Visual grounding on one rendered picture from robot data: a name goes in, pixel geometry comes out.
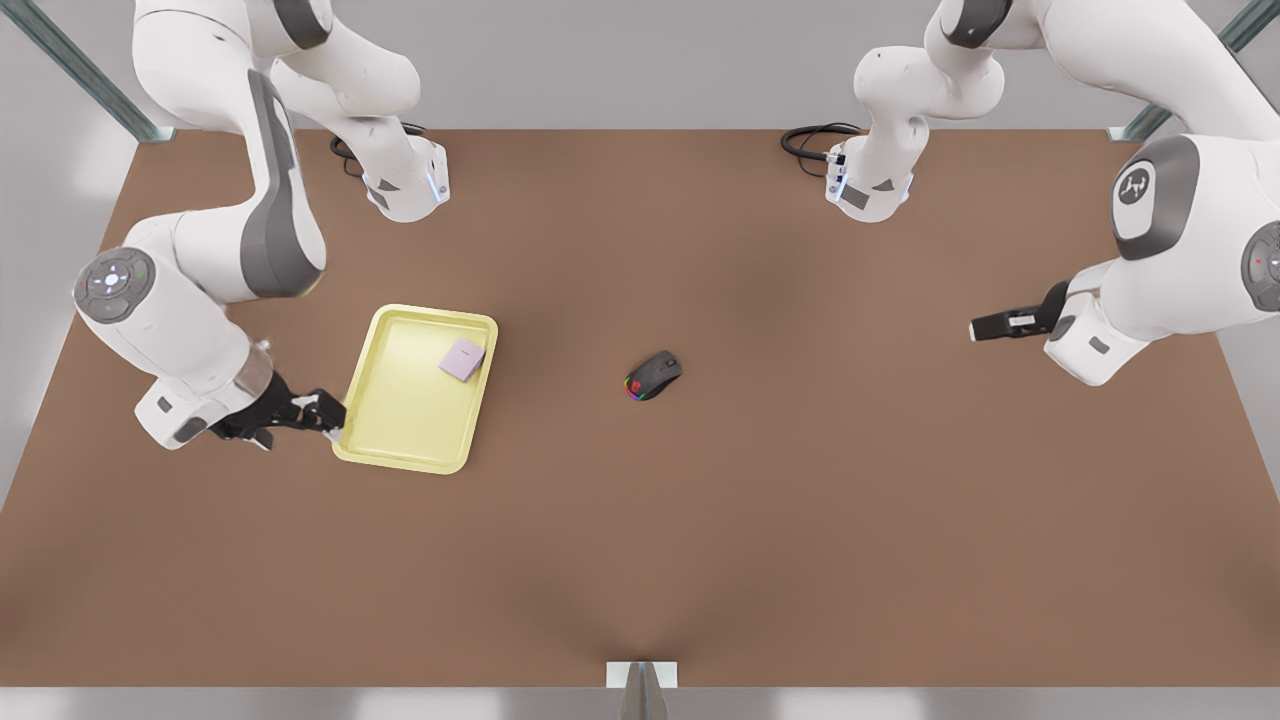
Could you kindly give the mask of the black computer mouse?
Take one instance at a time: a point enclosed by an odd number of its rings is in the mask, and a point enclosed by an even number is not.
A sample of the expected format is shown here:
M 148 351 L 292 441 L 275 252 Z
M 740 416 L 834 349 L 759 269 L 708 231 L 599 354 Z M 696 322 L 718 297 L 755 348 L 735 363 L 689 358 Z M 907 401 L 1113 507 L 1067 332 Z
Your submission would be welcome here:
M 671 382 L 682 375 L 680 360 L 671 351 L 660 351 L 636 366 L 625 378 L 623 388 L 635 400 L 658 396 Z

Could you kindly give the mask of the small lilac box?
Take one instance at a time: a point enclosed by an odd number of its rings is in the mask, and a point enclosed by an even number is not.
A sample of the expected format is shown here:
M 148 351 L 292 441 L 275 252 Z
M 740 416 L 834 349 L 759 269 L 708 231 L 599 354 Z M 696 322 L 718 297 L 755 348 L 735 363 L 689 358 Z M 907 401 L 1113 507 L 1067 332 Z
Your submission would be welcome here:
M 468 382 L 483 365 L 486 350 L 471 340 L 457 338 L 444 352 L 436 366 L 458 382 Z

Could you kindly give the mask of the silver frame post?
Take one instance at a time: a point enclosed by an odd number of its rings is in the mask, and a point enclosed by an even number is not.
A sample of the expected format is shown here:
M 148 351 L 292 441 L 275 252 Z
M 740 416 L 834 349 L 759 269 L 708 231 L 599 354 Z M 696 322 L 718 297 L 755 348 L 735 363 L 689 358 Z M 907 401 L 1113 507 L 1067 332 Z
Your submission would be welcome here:
M 140 143 L 166 143 L 175 129 L 156 126 L 72 41 L 35 0 L 0 0 L 3 13 Z
M 1103 88 L 1196 135 L 1280 141 L 1280 111 L 1184 0 L 1112 0 L 1110 12 Z
M 609 661 L 605 687 L 623 692 L 620 720 L 669 720 L 663 689 L 678 687 L 678 665 L 669 661 Z

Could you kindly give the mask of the yellow rectangular tray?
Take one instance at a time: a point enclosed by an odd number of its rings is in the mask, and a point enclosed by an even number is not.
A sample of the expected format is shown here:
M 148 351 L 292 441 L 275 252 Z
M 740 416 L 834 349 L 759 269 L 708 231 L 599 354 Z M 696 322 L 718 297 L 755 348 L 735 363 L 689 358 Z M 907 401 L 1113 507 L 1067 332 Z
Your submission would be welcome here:
M 486 350 L 468 382 L 436 364 L 457 338 Z M 497 347 L 486 315 L 403 304 L 380 307 L 346 396 L 333 454 L 347 462 L 449 475 L 467 461 Z

